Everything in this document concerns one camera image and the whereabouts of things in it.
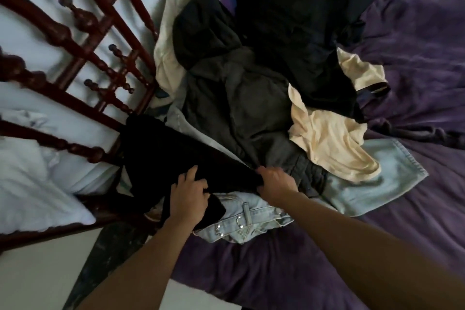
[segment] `black cloth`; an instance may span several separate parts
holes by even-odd
[[[363,121],[336,43],[360,40],[359,19],[373,0],[237,0],[239,29],[258,61],[282,73],[304,103]]]
[[[162,222],[169,217],[171,185],[192,166],[196,180],[205,178],[207,192],[244,191],[257,194],[263,179],[252,169],[224,153],[183,135],[148,115],[130,116],[121,132],[124,164],[131,180],[131,193],[141,212],[148,212],[165,196]],[[196,229],[220,220],[226,210],[215,195]]]
[[[177,16],[174,51],[189,70],[183,113],[251,168],[282,167],[300,191],[316,196],[327,172],[289,140],[289,82],[257,65],[253,50],[241,45],[234,29],[233,17],[218,0],[191,0]]]

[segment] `forearm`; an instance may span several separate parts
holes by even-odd
[[[282,207],[370,309],[464,308],[463,283],[397,238],[300,193]]]
[[[78,310],[158,309],[191,231],[191,225],[168,219],[147,244],[82,302]]]

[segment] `headboard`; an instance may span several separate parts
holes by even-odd
[[[48,97],[62,106],[72,109],[114,131],[120,132],[123,124],[103,112],[108,105],[114,106],[127,114],[144,112],[154,95],[154,91],[158,88],[158,84],[155,81],[156,68],[153,56],[150,54],[151,51],[149,52],[142,46],[139,39],[137,39],[113,7],[117,0],[93,0],[104,14],[100,20],[92,12],[74,5],[73,0],[58,1],[62,7],[67,8],[73,15],[74,26],[79,31],[87,34],[87,37],[81,44],[73,40],[69,27],[50,18],[33,1],[0,0],[1,5],[27,19],[34,25],[44,35],[50,45],[59,47],[72,56],[57,78],[53,82],[48,82],[44,72],[28,69],[21,57],[14,54],[5,54],[0,48],[0,81],[17,82],[23,88]],[[158,39],[158,30],[144,4],[141,0],[129,1],[152,35],[154,42],[156,42]],[[131,48],[129,54],[123,54],[114,44],[108,47],[120,61],[121,66],[119,70],[111,68],[94,52],[112,27],[115,27],[119,31]],[[145,77],[139,71],[136,66],[137,59],[142,60],[148,68],[151,75],[150,78]],[[84,85],[98,95],[99,100],[94,107],[66,92],[78,75],[78,72],[86,63],[93,64],[101,72],[105,73],[110,80],[106,88],[99,87],[91,79],[84,81]],[[134,92],[134,89],[126,81],[128,73],[133,74],[145,88],[145,94],[135,108],[128,107],[115,95],[116,90],[119,88],[128,91],[130,94]],[[107,162],[118,167],[122,166],[122,159],[119,154],[119,140],[113,144],[113,147],[108,152],[105,152],[101,147],[87,147],[78,143],[67,142],[53,135],[6,121],[0,121],[0,135],[37,140],[42,146],[57,150],[66,150],[74,155],[85,157],[90,163]],[[113,185],[105,195],[78,196],[96,217],[97,222],[95,224],[73,224],[49,228],[43,232],[16,232],[9,235],[0,235],[0,251],[99,228],[120,220],[126,220],[149,231],[154,231],[157,226],[135,211],[131,197],[116,193],[115,188],[118,179],[119,175],[117,175]]]

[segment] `purple bedsheet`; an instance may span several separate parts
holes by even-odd
[[[418,140],[434,128],[428,139],[441,143],[400,139],[430,176],[359,219],[412,243],[465,279],[465,150],[445,146],[451,137],[449,146],[459,146],[465,133],[464,5],[376,0],[365,15],[367,38],[355,51],[382,63],[392,86],[387,97],[363,107],[370,125],[388,122],[394,133]],[[367,132],[366,138],[375,137],[381,135]],[[191,236],[172,277],[256,310],[366,309],[297,224],[244,245]]]

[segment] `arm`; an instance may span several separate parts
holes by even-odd
[[[465,285],[397,238],[297,191],[280,168],[260,167],[260,195],[305,229],[349,288],[371,309],[465,309]]]
[[[206,180],[195,181],[197,166],[171,187],[170,218],[155,236],[102,282],[78,310],[158,309],[179,253],[208,205]]]

